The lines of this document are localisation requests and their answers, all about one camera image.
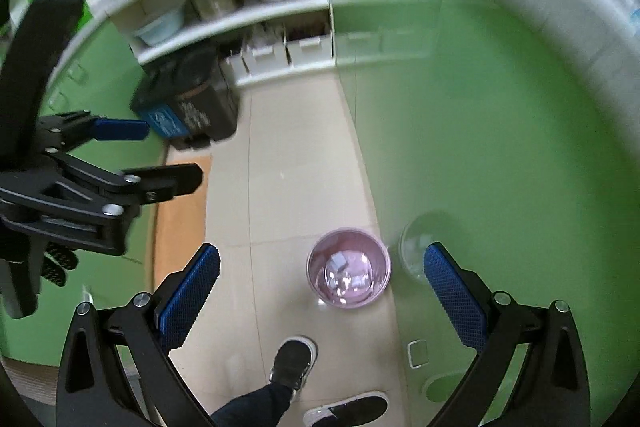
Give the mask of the black trash can blue label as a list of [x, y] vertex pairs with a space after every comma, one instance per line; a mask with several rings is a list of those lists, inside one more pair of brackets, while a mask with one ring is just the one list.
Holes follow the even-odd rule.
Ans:
[[240, 98], [215, 51], [196, 46], [145, 69], [130, 109], [177, 150], [196, 150], [235, 134]]

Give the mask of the pink trash bin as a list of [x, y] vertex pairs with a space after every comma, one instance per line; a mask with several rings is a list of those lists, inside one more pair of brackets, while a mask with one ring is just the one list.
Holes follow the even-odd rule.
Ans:
[[325, 305], [355, 310], [380, 298], [392, 275], [387, 247], [375, 235], [356, 228], [324, 234], [309, 251], [306, 277]]

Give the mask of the orange floor mat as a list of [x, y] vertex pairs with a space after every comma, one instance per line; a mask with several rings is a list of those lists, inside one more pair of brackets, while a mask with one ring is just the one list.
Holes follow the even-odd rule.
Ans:
[[205, 241], [206, 197], [212, 158], [188, 159], [203, 171], [203, 180], [190, 195], [162, 202], [156, 212], [152, 264], [152, 287], [170, 273], [182, 270]]

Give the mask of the left black shoe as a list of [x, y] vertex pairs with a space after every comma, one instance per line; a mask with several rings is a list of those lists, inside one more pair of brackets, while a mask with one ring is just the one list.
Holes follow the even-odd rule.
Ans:
[[287, 387], [297, 395], [305, 386], [317, 359], [318, 347], [314, 340], [302, 335], [286, 338], [274, 356], [270, 384]]

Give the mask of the white open shelf unit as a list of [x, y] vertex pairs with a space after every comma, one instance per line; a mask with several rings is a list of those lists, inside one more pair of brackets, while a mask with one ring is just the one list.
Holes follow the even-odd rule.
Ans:
[[91, 8], [151, 66], [195, 43], [232, 46], [255, 34], [279, 34], [253, 49], [227, 53], [222, 67], [241, 86], [324, 72], [335, 65], [331, 0], [102, 0]]

